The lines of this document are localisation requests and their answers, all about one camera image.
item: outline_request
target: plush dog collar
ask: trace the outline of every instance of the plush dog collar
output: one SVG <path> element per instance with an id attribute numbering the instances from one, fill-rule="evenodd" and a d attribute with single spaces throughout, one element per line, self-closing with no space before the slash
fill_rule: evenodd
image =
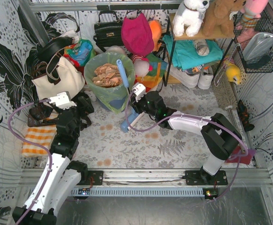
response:
<path id="1" fill-rule="evenodd" d="M 188 8 L 185 3 L 183 3 L 185 8 L 187 8 L 188 10 L 192 11 L 192 12 L 199 12 L 198 10 L 194 10 L 194 9 L 191 9 L 191 8 Z M 200 20 L 203 20 L 204 19 L 204 16 L 205 16 L 205 13 L 202 13 L 202 12 L 199 12 L 199 19 Z"/>

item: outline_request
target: magenta bag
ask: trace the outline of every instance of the magenta bag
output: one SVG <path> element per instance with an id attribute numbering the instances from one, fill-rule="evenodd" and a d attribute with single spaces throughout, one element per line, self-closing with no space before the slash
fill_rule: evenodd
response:
<path id="1" fill-rule="evenodd" d="M 154 49 L 152 31 L 143 13 L 132 20 L 125 17 L 121 35 L 125 47 L 134 55 L 146 56 Z"/>

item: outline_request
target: teal cloth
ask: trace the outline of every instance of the teal cloth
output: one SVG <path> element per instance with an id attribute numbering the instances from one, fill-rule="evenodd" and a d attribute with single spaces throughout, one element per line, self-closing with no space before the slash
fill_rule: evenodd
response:
<path id="1" fill-rule="evenodd" d="M 173 38 L 169 35 L 164 35 L 163 40 L 169 54 L 171 54 Z M 176 41 L 172 60 L 173 66 L 185 70 L 221 60 L 223 53 L 219 46 L 214 41 L 206 40 L 206 42 L 209 47 L 209 54 L 207 56 L 200 56 L 197 54 L 191 40 Z"/>

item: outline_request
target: brown plush toy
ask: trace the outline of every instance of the brown plush toy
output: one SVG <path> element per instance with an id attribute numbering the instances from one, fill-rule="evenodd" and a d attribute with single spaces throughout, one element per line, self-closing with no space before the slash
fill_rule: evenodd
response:
<path id="1" fill-rule="evenodd" d="M 215 0 L 210 3 L 205 13 L 203 34 L 207 37 L 212 35 L 216 25 L 221 26 L 224 35 L 233 34 L 234 25 L 233 20 L 230 20 L 230 14 L 241 10 L 244 5 L 245 0 Z"/>

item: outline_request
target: trash can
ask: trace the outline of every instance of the trash can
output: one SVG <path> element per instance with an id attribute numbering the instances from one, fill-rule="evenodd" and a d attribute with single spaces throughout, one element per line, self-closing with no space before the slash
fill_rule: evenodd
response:
<path id="1" fill-rule="evenodd" d="M 116 52 L 105 52 L 93 57 L 87 62 L 84 68 L 84 78 L 93 91 L 94 95 L 102 102 L 109 110 L 114 113 L 119 113 L 125 109 L 126 101 L 128 99 L 126 88 L 123 83 L 113 88 L 103 88 L 96 86 L 92 79 L 95 75 L 95 69 L 105 63 L 112 65 L 117 64 L 117 60 L 120 59 L 126 71 L 126 75 L 129 82 L 130 89 L 135 81 L 135 73 L 133 63 L 127 56 Z"/>

